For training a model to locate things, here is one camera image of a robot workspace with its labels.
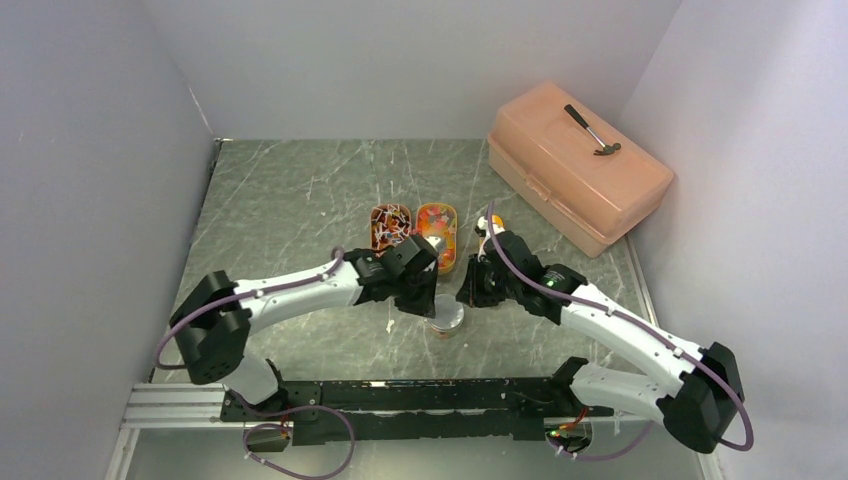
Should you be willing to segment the pink oval lollipop tray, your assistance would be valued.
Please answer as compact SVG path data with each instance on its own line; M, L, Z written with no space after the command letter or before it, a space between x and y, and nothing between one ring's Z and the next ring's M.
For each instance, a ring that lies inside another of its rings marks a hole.
M369 217L370 246L382 252L403 242L413 231L413 216L401 204L390 203L375 206Z

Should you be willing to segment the round metal jar lid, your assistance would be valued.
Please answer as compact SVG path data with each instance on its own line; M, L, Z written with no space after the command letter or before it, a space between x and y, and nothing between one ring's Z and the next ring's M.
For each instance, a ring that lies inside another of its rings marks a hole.
M432 318L438 322L447 323L451 320L463 320L465 317L464 305L458 302L452 295L437 294L434 298L435 313Z

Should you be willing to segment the yellow oval gummy tray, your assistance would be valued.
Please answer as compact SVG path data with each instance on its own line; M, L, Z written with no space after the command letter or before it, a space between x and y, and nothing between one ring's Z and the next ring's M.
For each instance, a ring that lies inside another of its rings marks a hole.
M421 205L416 213L415 227L425 237L439 237L443 250L438 259L440 275L450 273L457 259L458 214L445 203L430 202Z

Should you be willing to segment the clear plastic jar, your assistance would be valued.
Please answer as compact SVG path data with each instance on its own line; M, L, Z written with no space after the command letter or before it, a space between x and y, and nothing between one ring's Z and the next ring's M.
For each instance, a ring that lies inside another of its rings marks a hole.
M456 336L462 329L463 320L451 320L447 323L438 322L436 319L429 319L427 325L431 332L440 339L448 339Z

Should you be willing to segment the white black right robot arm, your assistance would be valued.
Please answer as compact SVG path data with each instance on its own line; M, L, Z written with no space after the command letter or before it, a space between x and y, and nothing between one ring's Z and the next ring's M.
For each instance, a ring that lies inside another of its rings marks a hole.
M489 308L512 300L532 316L574 329L638 368L627 373L583 358L568 359L550 377L557 411L583 407L626 411L662 425L702 454L722 445L746 451L753 428L734 353L715 342L702 347L677 337L618 304L575 270L544 265L514 232L477 226L458 302Z

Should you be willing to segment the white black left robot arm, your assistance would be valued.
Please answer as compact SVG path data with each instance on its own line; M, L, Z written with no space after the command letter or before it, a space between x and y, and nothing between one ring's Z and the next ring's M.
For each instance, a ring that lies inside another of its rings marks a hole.
M264 420L287 406L282 377L268 360L247 350L251 335L285 320L334 307L392 300L411 315L435 315L438 258L446 242L413 234L382 250L333 249L330 262L258 280L206 275L172 314L166 335L176 342L194 385L219 383L247 401Z

